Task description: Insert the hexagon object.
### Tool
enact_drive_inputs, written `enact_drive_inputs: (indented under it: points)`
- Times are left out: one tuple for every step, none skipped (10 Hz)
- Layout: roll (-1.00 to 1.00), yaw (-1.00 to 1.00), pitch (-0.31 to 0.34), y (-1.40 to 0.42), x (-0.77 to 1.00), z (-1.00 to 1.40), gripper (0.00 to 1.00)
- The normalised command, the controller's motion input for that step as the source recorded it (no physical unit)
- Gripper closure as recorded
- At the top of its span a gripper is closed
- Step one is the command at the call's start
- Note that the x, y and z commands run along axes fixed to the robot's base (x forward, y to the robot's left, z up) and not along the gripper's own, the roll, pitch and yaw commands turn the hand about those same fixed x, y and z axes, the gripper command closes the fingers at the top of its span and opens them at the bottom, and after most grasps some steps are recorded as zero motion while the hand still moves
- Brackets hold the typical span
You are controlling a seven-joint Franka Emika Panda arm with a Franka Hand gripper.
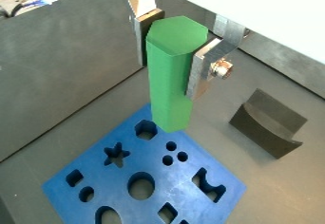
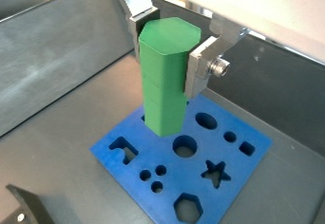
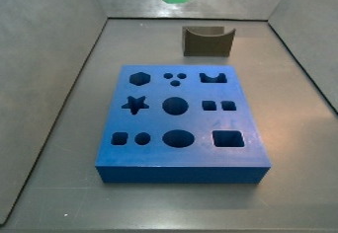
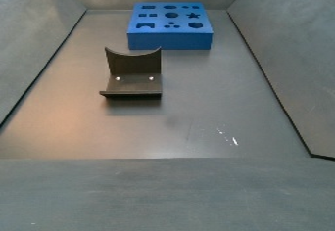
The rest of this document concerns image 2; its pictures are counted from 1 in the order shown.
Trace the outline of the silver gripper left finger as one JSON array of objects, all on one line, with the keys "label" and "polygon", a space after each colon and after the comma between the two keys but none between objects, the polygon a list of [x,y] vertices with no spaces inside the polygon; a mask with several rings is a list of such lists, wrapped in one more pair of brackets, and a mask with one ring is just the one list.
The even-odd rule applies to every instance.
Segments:
[{"label": "silver gripper left finger", "polygon": [[126,13],[129,29],[134,37],[137,60],[139,60],[138,37],[149,21],[161,18],[161,11],[153,5],[153,0],[119,0]]}]

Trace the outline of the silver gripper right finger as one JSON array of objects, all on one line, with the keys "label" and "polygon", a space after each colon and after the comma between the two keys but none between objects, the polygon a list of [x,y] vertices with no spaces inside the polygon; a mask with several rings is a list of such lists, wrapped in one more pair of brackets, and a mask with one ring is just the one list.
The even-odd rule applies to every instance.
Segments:
[{"label": "silver gripper right finger", "polygon": [[185,85],[189,99],[206,88],[211,76],[222,77],[226,74],[230,62],[222,55],[249,32],[245,26],[220,15],[213,16],[210,30],[213,36],[189,54]]}]

